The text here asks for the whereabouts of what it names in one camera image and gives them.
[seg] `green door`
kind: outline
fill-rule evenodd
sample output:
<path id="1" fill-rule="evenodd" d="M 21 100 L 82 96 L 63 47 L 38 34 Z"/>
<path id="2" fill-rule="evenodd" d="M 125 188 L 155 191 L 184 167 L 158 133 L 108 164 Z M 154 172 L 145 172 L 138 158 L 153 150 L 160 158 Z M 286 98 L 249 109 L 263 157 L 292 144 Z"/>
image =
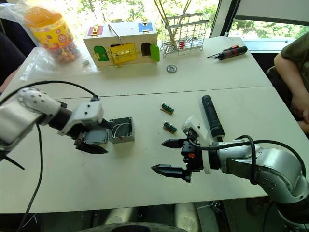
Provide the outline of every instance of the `green door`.
<path id="1" fill-rule="evenodd" d="M 150 46 L 150 57 L 155 61 L 160 61 L 160 49 L 157 45 L 152 44 Z"/>
<path id="2" fill-rule="evenodd" d="M 94 51 L 95 51 L 95 56 L 98 58 L 98 61 L 109 61 L 104 47 L 95 46 Z"/>

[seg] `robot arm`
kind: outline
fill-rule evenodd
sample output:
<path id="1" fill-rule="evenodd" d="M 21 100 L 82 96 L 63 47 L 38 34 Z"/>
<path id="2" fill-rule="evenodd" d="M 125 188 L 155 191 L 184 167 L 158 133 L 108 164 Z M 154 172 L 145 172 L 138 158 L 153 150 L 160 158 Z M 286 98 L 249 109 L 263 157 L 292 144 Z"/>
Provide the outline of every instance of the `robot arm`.
<path id="1" fill-rule="evenodd" d="M 10 101 L 0 106 L 0 160 L 6 156 L 31 130 L 35 123 L 49 125 L 58 134 L 70 136 L 76 148 L 88 153 L 107 153 L 97 145 L 87 144 L 85 133 L 94 126 L 111 128 L 103 119 L 99 101 L 81 103 L 73 112 L 36 88 L 19 90 Z"/>
<path id="2" fill-rule="evenodd" d="M 186 139 L 170 139 L 162 145 L 181 148 L 186 170 L 171 165 L 156 165 L 152 169 L 164 176 L 191 181 L 191 173 L 205 169 L 221 169 L 223 173 L 250 179 L 252 168 L 252 150 L 250 145 L 240 145 L 224 149 L 216 146 L 242 143 L 244 140 L 213 143 L 213 150 L 202 150 L 195 145 L 201 139 L 201 145 L 208 146 L 208 132 L 199 121 L 190 117 L 182 126 Z M 299 160 L 292 154 L 279 150 L 261 148 L 255 145 L 257 184 L 276 203 L 283 219 L 289 224 L 309 223 L 309 184 L 302 174 Z"/>

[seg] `metal washer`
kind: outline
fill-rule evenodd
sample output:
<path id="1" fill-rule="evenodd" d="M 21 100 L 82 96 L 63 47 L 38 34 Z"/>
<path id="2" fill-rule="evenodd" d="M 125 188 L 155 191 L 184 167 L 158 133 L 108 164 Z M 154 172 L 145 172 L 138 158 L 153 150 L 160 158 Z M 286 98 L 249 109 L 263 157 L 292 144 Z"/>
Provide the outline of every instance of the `metal washer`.
<path id="1" fill-rule="evenodd" d="M 170 64 L 167 66 L 166 70 L 169 72 L 169 73 L 174 73 L 177 71 L 177 67 L 176 65 L 173 65 L 173 64 Z"/>

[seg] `screwdriver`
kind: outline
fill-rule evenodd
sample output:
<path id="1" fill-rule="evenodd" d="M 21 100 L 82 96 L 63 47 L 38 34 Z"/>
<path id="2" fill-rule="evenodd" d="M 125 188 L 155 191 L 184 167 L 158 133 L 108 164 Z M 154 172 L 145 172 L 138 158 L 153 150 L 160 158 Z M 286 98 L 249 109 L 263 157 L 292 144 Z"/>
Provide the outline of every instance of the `screwdriver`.
<path id="1" fill-rule="evenodd" d="M 202 104 L 205 109 L 211 135 L 214 139 L 217 139 L 218 142 L 222 142 L 222 138 L 224 137 L 225 133 L 209 95 L 202 97 Z"/>
<path id="2" fill-rule="evenodd" d="M 225 52 L 225 51 L 228 51 L 228 50 L 232 50 L 232 49 L 234 49 L 234 48 L 239 48 L 239 46 L 238 46 L 238 45 L 234 45 L 234 46 L 231 46 L 231 47 L 229 47 L 229 48 L 227 48 L 227 49 L 224 49 L 223 51 Z M 207 57 L 207 58 L 214 57 L 214 56 L 216 56 L 216 55 L 218 55 L 218 54 L 220 54 L 220 52 L 217 53 L 217 54 L 214 54 L 214 55 L 212 55 L 212 56 L 209 56 L 209 57 Z"/>
<path id="3" fill-rule="evenodd" d="M 223 60 L 223 59 L 227 59 L 227 58 L 231 58 L 231 57 L 235 57 L 235 56 L 245 54 L 247 51 L 248 51 L 248 48 L 246 46 L 238 47 L 238 48 L 235 48 L 235 49 L 232 49 L 232 50 L 228 50 L 228 51 L 219 53 L 219 55 L 217 55 L 215 57 L 215 59 Z"/>

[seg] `wire basket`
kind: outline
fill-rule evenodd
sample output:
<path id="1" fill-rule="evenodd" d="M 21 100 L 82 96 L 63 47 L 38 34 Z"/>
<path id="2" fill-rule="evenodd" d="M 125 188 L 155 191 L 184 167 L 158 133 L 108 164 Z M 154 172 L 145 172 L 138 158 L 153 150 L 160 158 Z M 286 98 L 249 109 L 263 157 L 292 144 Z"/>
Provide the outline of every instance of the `wire basket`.
<path id="1" fill-rule="evenodd" d="M 163 57 L 169 53 L 190 53 L 191 49 L 203 50 L 208 18 L 204 13 L 180 14 L 162 20 Z"/>

